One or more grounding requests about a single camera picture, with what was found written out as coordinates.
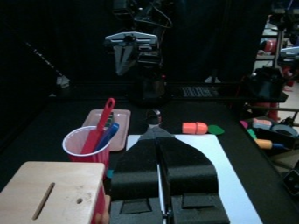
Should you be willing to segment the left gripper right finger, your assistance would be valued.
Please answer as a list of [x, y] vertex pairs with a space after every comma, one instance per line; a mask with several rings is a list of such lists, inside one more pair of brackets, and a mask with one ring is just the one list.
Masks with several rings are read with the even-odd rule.
[[229, 224], [217, 173], [204, 154], [164, 129], [154, 131], [166, 224]]

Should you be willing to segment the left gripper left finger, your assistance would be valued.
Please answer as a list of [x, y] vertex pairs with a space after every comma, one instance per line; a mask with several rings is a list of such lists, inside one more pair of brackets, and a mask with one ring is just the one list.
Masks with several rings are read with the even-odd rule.
[[110, 179], [110, 224], [162, 224], [154, 140], [150, 127], [116, 162]]

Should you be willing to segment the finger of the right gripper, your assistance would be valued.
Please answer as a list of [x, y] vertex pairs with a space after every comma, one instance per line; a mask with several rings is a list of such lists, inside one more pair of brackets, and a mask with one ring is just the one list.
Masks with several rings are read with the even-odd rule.
[[120, 45], [113, 47], [114, 49], [114, 61], [116, 61], [116, 74], [121, 75], [122, 74], [122, 70], [124, 70], [124, 51], [125, 48]]
[[136, 45], [125, 48], [125, 71], [136, 64]]

